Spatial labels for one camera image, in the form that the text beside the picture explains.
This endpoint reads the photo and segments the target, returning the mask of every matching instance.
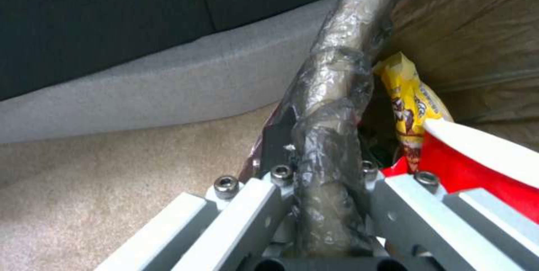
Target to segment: plastic bag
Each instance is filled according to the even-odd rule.
[[[397,138],[408,160],[408,169],[418,171],[426,118],[453,121],[446,106],[429,86],[419,79],[416,66],[401,52],[376,64],[379,75],[391,97]]]

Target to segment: gray sofa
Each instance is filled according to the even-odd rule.
[[[213,120],[275,102],[335,1],[2,101],[0,143]]]

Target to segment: screw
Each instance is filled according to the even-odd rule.
[[[213,188],[218,198],[231,199],[239,191],[239,183],[232,175],[223,175],[215,180]]]
[[[253,159],[253,168],[260,168],[260,158],[254,158]]]
[[[378,175],[378,167],[369,160],[362,160],[361,166],[363,168],[363,175],[366,180],[373,181]]]
[[[414,174],[414,179],[418,183],[421,184],[421,186],[425,187],[426,190],[429,190],[432,194],[434,194],[440,185],[440,180],[434,173],[430,173],[428,171],[419,171]]]
[[[287,165],[277,165],[271,169],[271,181],[279,187],[290,185],[293,178],[294,172]]]

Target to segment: clear plastic wrap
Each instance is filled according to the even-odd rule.
[[[294,213],[302,256],[371,253],[358,211],[363,178],[356,125],[372,95],[371,60],[390,33],[396,1],[339,0],[275,112],[274,122],[288,108],[297,119]]]

